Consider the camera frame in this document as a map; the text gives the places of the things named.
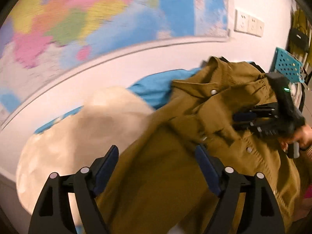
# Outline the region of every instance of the person's hand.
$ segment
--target person's hand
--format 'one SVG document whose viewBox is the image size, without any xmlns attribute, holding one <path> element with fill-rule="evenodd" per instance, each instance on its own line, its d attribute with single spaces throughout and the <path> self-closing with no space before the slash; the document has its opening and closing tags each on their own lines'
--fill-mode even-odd
<svg viewBox="0 0 312 234">
<path fill-rule="evenodd" d="M 298 128 L 291 137 L 278 138 L 281 148 L 286 151 L 288 144 L 299 142 L 300 148 L 308 148 L 312 145 L 312 128 L 309 125 L 304 125 Z"/>
</svg>

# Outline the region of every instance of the olive green jacket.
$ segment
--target olive green jacket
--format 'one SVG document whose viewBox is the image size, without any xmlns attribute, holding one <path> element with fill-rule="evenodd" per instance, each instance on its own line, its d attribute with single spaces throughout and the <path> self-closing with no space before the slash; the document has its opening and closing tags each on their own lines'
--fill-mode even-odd
<svg viewBox="0 0 312 234">
<path fill-rule="evenodd" d="M 242 108 L 276 101 L 265 75 L 246 62 L 212 57 L 199 73 L 173 81 L 172 87 L 170 102 L 151 115 L 149 128 L 121 155 L 97 199 L 111 233 L 166 234 L 177 223 L 186 233 L 203 233 L 218 198 L 195 160 L 199 143 L 238 173 L 264 173 L 288 229 L 310 183 L 308 165 L 300 158 L 297 168 L 276 139 L 262 140 L 231 126 L 232 115 Z M 243 202 L 242 195 L 231 233 Z"/>
</svg>

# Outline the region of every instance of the blue blanket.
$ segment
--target blue blanket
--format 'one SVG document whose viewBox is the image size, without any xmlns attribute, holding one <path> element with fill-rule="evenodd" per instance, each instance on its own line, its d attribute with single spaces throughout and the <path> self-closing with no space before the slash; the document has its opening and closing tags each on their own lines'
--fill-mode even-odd
<svg viewBox="0 0 312 234">
<path fill-rule="evenodd" d="M 200 68 L 194 68 L 190 71 L 184 69 L 176 69 L 165 71 L 153 75 L 146 76 L 128 89 L 137 94 L 150 106 L 155 109 L 163 107 L 168 103 L 171 93 L 171 81 L 172 80 L 184 80 L 200 71 Z M 74 115 L 81 110 L 82 106 L 64 114 L 63 116 L 54 119 L 45 125 L 41 126 L 35 131 L 35 134 L 42 133 L 43 131 L 51 128 L 56 121 L 65 119 L 69 115 Z"/>
</svg>

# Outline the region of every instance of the snap button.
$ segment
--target snap button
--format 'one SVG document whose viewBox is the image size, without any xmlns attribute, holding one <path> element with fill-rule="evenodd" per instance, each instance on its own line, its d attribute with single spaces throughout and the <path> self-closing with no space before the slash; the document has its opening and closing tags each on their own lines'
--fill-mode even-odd
<svg viewBox="0 0 312 234">
<path fill-rule="evenodd" d="M 218 92 L 216 90 L 212 90 L 210 93 L 211 95 L 216 95 Z"/>
</svg>

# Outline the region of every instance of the teal plastic basket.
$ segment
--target teal plastic basket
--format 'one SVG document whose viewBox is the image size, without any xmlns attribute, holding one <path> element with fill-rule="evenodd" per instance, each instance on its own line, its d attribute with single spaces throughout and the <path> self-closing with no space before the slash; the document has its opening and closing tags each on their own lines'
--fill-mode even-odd
<svg viewBox="0 0 312 234">
<path fill-rule="evenodd" d="M 301 75 L 302 63 L 291 56 L 286 50 L 276 48 L 275 51 L 275 70 L 281 72 L 291 83 L 304 83 Z"/>
</svg>

